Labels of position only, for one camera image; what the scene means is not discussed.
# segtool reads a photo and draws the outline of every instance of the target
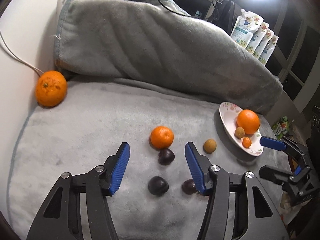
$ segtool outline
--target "teal label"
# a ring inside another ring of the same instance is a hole
[[[242,32],[242,33],[244,33],[244,34],[247,34],[247,33],[248,33],[248,32],[246,32],[245,30],[240,29],[239,27],[236,27],[236,30],[238,30],[238,31],[240,31],[240,32]]]

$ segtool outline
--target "white plate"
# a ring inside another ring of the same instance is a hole
[[[224,129],[227,135],[229,136],[230,140],[235,145],[237,145],[238,147],[243,149],[246,153],[252,156],[259,156],[263,152],[263,146],[261,146],[260,144],[261,133],[259,130],[253,135],[247,135],[247,134],[245,135],[249,137],[252,141],[252,144],[248,149],[244,148],[241,140],[235,136],[235,130],[237,128],[236,119],[238,114],[241,111],[242,109],[233,103],[223,102],[222,104],[220,104],[219,112],[220,112],[220,118],[222,120]]]

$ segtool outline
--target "black cable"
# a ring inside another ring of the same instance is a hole
[[[165,6],[160,0],[158,0],[158,2],[159,2],[164,8],[166,8],[169,12],[172,12],[172,13],[175,13],[175,14],[178,14],[178,15],[181,15],[181,16],[185,16],[185,17],[194,18],[194,17],[192,17],[192,16],[185,15],[185,14],[178,13],[178,12],[175,12],[175,11],[171,10],[169,7]]]

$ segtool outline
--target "silver screw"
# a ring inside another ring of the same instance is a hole
[[[99,165],[96,167],[96,172],[102,172],[104,170],[104,167],[102,165]]]
[[[69,178],[69,176],[70,176],[69,172],[64,172],[64,173],[62,173],[61,178],[67,179],[67,178]]]
[[[251,171],[247,171],[245,173],[245,175],[249,178],[249,179],[252,179],[254,177],[254,174],[251,172]]]
[[[210,169],[212,171],[220,171],[220,167],[218,165],[212,165]]]

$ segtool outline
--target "gray tablecloth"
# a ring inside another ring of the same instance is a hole
[[[261,156],[253,157],[236,147],[223,129],[218,104],[162,92],[172,95],[78,77],[69,82],[68,95],[59,106],[35,109],[16,147],[8,192],[10,223],[22,240],[63,172],[88,172],[115,154],[122,141],[130,144],[131,157],[119,191],[108,198],[119,239],[196,239],[208,197],[186,195],[181,190],[181,184],[191,178],[184,156],[189,141],[205,154],[204,141],[214,138],[217,150],[206,156],[228,172],[253,171],[258,176],[265,164],[289,169],[282,152],[265,148]],[[266,119],[260,116],[260,121],[261,134],[272,137]],[[158,163],[158,152],[148,142],[151,130],[158,125],[170,127],[175,135],[170,149],[176,158],[169,166]],[[170,186],[162,197],[147,189],[155,175],[165,178]],[[261,183],[278,205],[281,188],[268,181]],[[229,221],[233,214],[231,204]],[[85,239],[90,239],[87,221],[82,220]],[[231,237],[232,226],[228,224],[227,229],[226,239]]]

